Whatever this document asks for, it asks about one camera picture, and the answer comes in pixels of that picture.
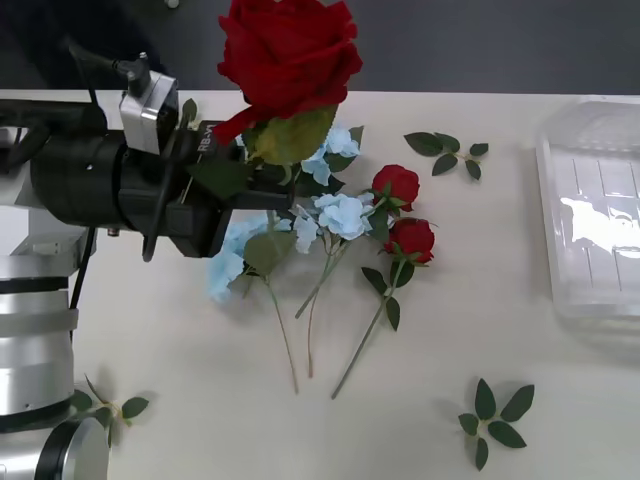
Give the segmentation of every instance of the dark floor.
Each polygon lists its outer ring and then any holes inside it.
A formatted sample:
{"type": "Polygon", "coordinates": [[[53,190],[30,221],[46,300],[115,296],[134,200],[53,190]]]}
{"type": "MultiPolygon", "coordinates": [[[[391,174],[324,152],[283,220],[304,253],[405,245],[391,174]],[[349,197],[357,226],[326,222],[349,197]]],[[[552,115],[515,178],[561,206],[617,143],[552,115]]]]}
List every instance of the dark floor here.
{"type": "MultiPolygon", "coordinates": [[[[218,75],[230,0],[129,0],[182,89],[230,89],[218,75]]],[[[636,0],[347,0],[364,60],[353,90],[640,93],[636,0]]],[[[44,82],[0,31],[0,88],[44,82]]]]}

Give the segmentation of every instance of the black cable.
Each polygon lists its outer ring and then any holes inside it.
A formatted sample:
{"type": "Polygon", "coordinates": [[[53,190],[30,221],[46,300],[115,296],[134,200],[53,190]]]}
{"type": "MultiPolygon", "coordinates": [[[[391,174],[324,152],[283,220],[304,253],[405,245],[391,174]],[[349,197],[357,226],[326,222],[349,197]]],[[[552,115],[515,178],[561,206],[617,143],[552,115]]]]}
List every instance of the black cable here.
{"type": "Polygon", "coordinates": [[[82,253],[82,261],[80,262],[80,270],[78,270],[78,277],[76,283],[73,286],[73,294],[71,295],[71,304],[69,308],[75,310],[78,307],[80,301],[80,293],[82,292],[82,284],[84,283],[84,277],[87,274],[87,267],[89,266],[89,259],[91,258],[91,250],[93,249],[93,243],[96,238],[96,229],[91,227],[87,232],[87,243],[84,245],[84,252],[82,253]]]}

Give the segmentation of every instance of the light blue flower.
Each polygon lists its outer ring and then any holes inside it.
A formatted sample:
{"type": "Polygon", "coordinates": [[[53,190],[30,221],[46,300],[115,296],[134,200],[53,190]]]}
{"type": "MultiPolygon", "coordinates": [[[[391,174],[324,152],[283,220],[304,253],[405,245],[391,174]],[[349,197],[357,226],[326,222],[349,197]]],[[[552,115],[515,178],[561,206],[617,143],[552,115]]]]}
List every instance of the light blue flower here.
{"type": "Polygon", "coordinates": [[[300,253],[309,253],[309,247],[318,238],[318,225],[313,218],[298,217],[293,223],[293,229],[298,234],[296,250],[300,253]]]}
{"type": "MultiPolygon", "coordinates": [[[[227,228],[222,250],[209,261],[208,293],[216,302],[224,303],[231,296],[229,284],[244,270],[244,247],[251,237],[268,230],[267,212],[234,222],[227,228]]],[[[277,220],[277,231],[291,230],[291,220],[277,220]]]]}
{"type": "Polygon", "coordinates": [[[244,260],[236,253],[224,248],[209,262],[209,296],[218,303],[231,296],[229,284],[242,274],[244,260]]]}
{"type": "Polygon", "coordinates": [[[360,155],[358,142],[351,139],[351,132],[346,128],[331,127],[325,143],[329,153],[339,153],[343,157],[360,155]]]}
{"type": "Polygon", "coordinates": [[[366,214],[373,207],[363,205],[357,198],[347,197],[343,193],[337,196],[323,195],[315,201],[315,206],[322,209],[318,224],[345,240],[355,240],[371,230],[366,214]]]}
{"type": "Polygon", "coordinates": [[[300,164],[303,172],[312,174],[313,179],[325,187],[329,185],[329,176],[331,175],[329,164],[324,159],[326,151],[327,149],[323,144],[316,153],[307,160],[303,160],[300,164]]]}
{"type": "MultiPolygon", "coordinates": [[[[224,237],[223,248],[243,256],[244,247],[249,239],[259,233],[265,233],[268,230],[268,225],[267,212],[252,215],[243,222],[230,224],[224,237]]],[[[277,220],[275,230],[278,232],[291,230],[291,220],[277,220]]]]}

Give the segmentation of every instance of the artificial flower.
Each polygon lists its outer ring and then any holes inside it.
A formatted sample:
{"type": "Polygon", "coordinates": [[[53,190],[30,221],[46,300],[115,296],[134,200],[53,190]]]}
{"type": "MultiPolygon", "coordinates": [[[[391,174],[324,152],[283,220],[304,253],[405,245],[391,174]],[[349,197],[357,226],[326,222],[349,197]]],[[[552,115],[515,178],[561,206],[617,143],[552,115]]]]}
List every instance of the artificial flower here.
{"type": "Polygon", "coordinates": [[[227,41],[218,72],[251,102],[214,128],[223,145],[256,122],[342,103],[347,81],[362,68],[344,2],[233,0],[219,21],[227,41]]]}
{"type": "Polygon", "coordinates": [[[411,203],[418,197],[420,179],[415,172],[400,165],[386,165],[373,179],[373,189],[383,193],[387,185],[391,186],[390,196],[405,202],[401,206],[405,212],[413,210],[411,203]]]}
{"type": "Polygon", "coordinates": [[[415,262],[427,263],[433,259],[431,250],[435,241],[429,222],[417,218],[401,218],[389,232],[389,242],[384,248],[387,252],[394,253],[393,244],[397,243],[405,255],[421,253],[415,262]]]}
{"type": "Polygon", "coordinates": [[[340,235],[345,240],[355,240],[364,232],[371,230],[367,213],[373,207],[363,205],[357,198],[347,197],[340,193],[337,196],[323,195],[314,202],[316,208],[322,210],[318,224],[327,227],[331,233],[340,235]]]}
{"type": "Polygon", "coordinates": [[[218,303],[231,296],[229,284],[238,278],[244,269],[244,260],[237,253],[224,248],[209,262],[209,296],[218,303]]]}
{"type": "Polygon", "coordinates": [[[355,157],[360,155],[358,142],[351,138],[351,132],[339,126],[331,127],[325,142],[329,153],[337,153],[343,157],[355,157]]]}
{"type": "Polygon", "coordinates": [[[316,153],[300,163],[303,172],[312,174],[313,179],[325,187],[329,185],[329,177],[331,176],[329,164],[324,159],[326,151],[326,146],[322,144],[316,153]]]}

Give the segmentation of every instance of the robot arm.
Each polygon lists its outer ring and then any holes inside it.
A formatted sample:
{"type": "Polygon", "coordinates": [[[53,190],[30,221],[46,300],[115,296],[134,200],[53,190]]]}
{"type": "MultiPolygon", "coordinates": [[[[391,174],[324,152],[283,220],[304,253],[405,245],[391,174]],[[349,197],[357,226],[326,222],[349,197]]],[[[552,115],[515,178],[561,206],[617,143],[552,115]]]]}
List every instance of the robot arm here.
{"type": "Polygon", "coordinates": [[[107,128],[92,91],[92,103],[0,100],[1,480],[106,479],[103,428],[69,416],[78,311],[68,278],[82,276],[96,228],[140,232],[145,261],[159,236],[184,256],[211,257],[233,209],[286,210],[293,200],[291,185],[269,181],[230,201],[192,182],[185,167],[242,161],[242,151],[215,143],[215,122],[197,132],[178,124],[177,82],[149,71],[144,55],[117,62],[73,48],[127,79],[124,131],[107,128]]]}

